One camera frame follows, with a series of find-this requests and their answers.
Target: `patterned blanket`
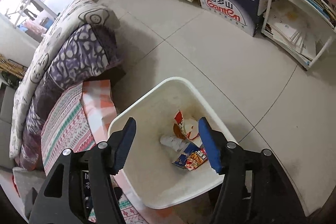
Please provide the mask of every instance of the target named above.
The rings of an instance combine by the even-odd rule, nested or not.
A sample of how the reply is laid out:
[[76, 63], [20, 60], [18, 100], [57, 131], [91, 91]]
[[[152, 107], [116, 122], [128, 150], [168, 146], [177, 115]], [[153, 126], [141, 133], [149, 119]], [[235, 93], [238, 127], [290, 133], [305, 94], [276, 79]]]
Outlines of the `patterned blanket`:
[[120, 64], [113, 11], [74, 0], [37, 48], [14, 97], [10, 158], [33, 170], [41, 158], [41, 130], [62, 92]]
[[[83, 83], [68, 88], [58, 99], [45, 122], [41, 132], [41, 143], [46, 175], [64, 149], [71, 148], [74, 152], [80, 152], [89, 150], [96, 145], [92, 128], [87, 120], [89, 115], [85, 112], [85, 105], [81, 104], [83, 90]], [[94, 93], [88, 88], [86, 88], [86, 92], [91, 95]], [[117, 186], [113, 176], [111, 176], [111, 180], [113, 187]], [[148, 224], [125, 194], [119, 200], [119, 207], [127, 224]], [[89, 220], [96, 222], [94, 210], [91, 211]]]

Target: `wall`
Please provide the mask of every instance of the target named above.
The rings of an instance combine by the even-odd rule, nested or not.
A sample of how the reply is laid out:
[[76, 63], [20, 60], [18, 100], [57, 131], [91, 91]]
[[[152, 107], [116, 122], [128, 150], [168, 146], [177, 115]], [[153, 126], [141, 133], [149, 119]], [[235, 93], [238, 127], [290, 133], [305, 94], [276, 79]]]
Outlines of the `wall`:
[[17, 30], [0, 14], [0, 54], [24, 66], [29, 66], [39, 43]]

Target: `dark clothing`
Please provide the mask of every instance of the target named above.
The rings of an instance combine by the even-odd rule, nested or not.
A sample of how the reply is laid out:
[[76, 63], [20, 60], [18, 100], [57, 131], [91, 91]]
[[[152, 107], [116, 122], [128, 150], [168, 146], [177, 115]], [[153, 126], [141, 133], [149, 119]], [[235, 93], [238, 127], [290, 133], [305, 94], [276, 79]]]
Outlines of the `dark clothing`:
[[31, 0], [30, 2], [31, 2], [31, 4], [33, 4], [33, 5], [36, 7], [36, 9], [37, 9], [39, 12], [42, 12], [42, 11], [44, 10], [40, 5], [38, 5], [38, 4], [36, 3], [35, 0]]
[[23, 13], [27, 15], [31, 20], [35, 20], [35, 18], [37, 17], [37, 15], [35, 15], [32, 11], [29, 11], [28, 9], [24, 9]]

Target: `food packaging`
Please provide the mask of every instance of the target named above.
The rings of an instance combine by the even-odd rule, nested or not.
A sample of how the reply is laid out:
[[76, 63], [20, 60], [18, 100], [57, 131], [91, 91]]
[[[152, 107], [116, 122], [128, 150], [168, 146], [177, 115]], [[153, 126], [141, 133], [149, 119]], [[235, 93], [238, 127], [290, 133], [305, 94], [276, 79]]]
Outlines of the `food packaging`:
[[176, 113], [174, 119], [182, 134], [197, 147], [201, 147], [203, 142], [198, 132], [198, 122], [192, 117], [189, 119], [184, 119], [184, 116], [180, 110]]
[[185, 140], [185, 136], [182, 134], [181, 132], [181, 129], [179, 128], [179, 126], [177, 124], [174, 123], [174, 126], [173, 126], [173, 131], [174, 131], [174, 134], [177, 138], [180, 138], [182, 140]]
[[193, 143], [187, 143], [172, 163], [182, 169], [186, 169], [187, 167], [185, 165], [188, 157], [196, 151], [199, 151], [199, 148], [196, 145]]
[[204, 148], [201, 148], [198, 151], [195, 151], [190, 154], [185, 163], [185, 167], [188, 170], [195, 170], [197, 167], [201, 166], [208, 160], [207, 154]]

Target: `bookshelf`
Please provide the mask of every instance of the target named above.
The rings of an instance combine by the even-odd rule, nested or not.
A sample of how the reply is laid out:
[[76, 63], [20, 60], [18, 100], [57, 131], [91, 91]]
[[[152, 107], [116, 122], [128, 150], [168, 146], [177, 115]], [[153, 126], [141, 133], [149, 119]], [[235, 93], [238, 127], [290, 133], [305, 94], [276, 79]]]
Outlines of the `bookshelf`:
[[323, 46], [313, 60], [308, 60], [307, 58], [304, 58], [302, 55], [295, 52], [286, 43], [274, 39], [273, 34], [266, 30], [266, 24], [268, 23], [268, 17], [270, 14], [272, 1], [273, 0], [268, 0], [267, 9], [264, 15], [265, 19], [261, 32], [269, 37], [271, 40], [273, 40], [275, 43], [277, 43], [279, 46], [281, 46], [283, 49], [285, 49], [289, 54], [291, 54], [306, 70], [310, 69], [336, 39], [336, 27], [334, 27], [332, 23], [327, 20], [322, 15], [322, 13], [307, 0], [288, 0], [295, 6], [303, 10], [318, 26], [321, 26], [321, 32], [323, 32], [324, 37], [324, 40], [321, 41]]

